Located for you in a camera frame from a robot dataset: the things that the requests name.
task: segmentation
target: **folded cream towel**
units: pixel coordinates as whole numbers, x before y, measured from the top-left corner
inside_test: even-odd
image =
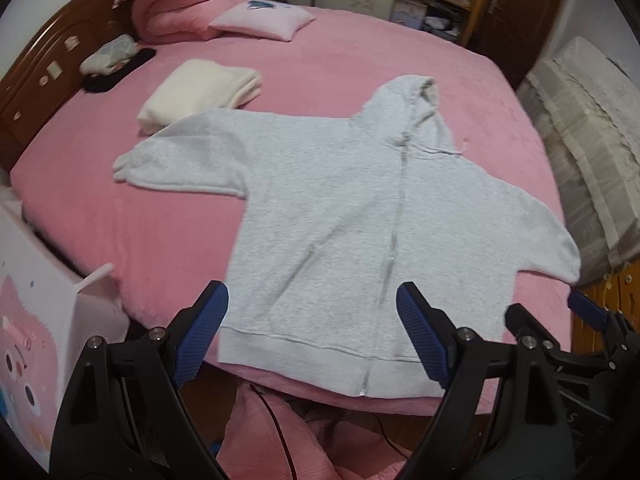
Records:
[[[171,72],[142,105],[138,124],[152,135],[210,108],[238,108],[258,97],[261,89],[262,74],[257,70],[189,59]]]

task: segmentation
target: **pink folded blanket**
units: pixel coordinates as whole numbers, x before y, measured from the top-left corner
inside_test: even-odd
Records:
[[[206,41],[220,35],[210,27],[220,14],[247,0],[134,0],[132,21],[147,43]]]
[[[240,384],[218,453],[218,463],[233,480],[289,480],[292,469],[298,480],[392,480],[411,453],[334,413],[304,420],[274,392],[262,392],[262,399],[249,383]]]

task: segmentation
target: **cartoon print box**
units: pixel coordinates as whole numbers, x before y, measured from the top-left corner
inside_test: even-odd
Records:
[[[129,319],[107,264],[83,280],[0,201],[0,413],[49,468],[62,397],[92,335],[124,340]]]

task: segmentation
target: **blue gripper pad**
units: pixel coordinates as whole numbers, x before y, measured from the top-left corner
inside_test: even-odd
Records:
[[[428,377],[446,388],[450,379],[447,351],[404,285],[400,285],[396,292],[396,307]]]
[[[567,300],[569,309],[596,332],[607,328],[607,311],[593,303],[583,293],[572,290]]]
[[[178,388],[198,373],[204,355],[225,317],[228,302],[228,290],[224,283],[220,283],[182,338],[175,355],[173,377]]]

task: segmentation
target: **pink pillow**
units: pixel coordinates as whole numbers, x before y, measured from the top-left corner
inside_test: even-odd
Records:
[[[210,25],[227,32],[291,41],[299,28],[315,18],[301,7],[269,0],[250,0],[220,14]]]

